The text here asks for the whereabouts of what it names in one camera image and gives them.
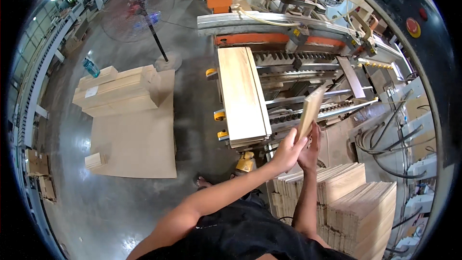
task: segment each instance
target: fan base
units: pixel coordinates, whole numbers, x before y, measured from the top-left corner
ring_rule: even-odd
[[[166,52],[167,58],[169,61],[165,61],[164,57],[161,55],[159,58],[156,60],[154,67],[158,72],[162,71],[168,71],[168,70],[175,70],[177,71],[183,60],[181,58],[180,53],[178,52]]]

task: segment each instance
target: factory floor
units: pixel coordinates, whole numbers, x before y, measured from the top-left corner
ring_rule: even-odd
[[[102,30],[100,13],[90,22],[83,44],[51,73],[40,104],[49,112],[49,119],[39,120],[36,148],[49,154],[57,200],[44,201],[44,206],[69,259],[125,259],[159,218],[196,191],[197,175],[217,183],[228,179],[234,170],[238,154],[216,136],[225,123],[212,119],[213,111],[223,106],[216,82],[205,79],[205,71],[215,67],[216,59],[211,38],[197,35],[196,17],[204,14],[210,14],[205,1],[176,0],[168,22],[158,32],[165,51],[180,52],[183,59],[174,89],[176,179],[90,173],[84,168],[84,157],[90,154],[92,118],[72,104],[78,81],[86,74],[81,61],[89,51],[97,66],[113,65],[121,72],[155,62],[161,54],[153,38],[134,43],[114,41]],[[329,140],[335,138],[335,133],[329,132]],[[345,161],[345,151],[334,152],[330,151],[329,162]]]

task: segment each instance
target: standing fan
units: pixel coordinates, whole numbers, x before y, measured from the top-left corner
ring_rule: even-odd
[[[110,0],[103,9],[101,26],[109,37],[122,42],[139,41],[152,34],[162,53],[156,69],[177,70],[182,63],[180,54],[165,53],[156,34],[169,19],[174,4],[175,0]]]

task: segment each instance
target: paper label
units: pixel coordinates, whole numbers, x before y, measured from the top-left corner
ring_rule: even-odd
[[[85,98],[94,96],[98,92],[98,85],[92,88],[87,89],[87,92],[85,93]]]

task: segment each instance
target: blue water bottle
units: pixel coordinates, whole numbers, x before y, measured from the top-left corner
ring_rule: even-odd
[[[84,65],[87,72],[90,73],[94,78],[97,78],[99,76],[99,68],[96,67],[93,61],[89,60],[88,58],[84,58],[82,64]]]

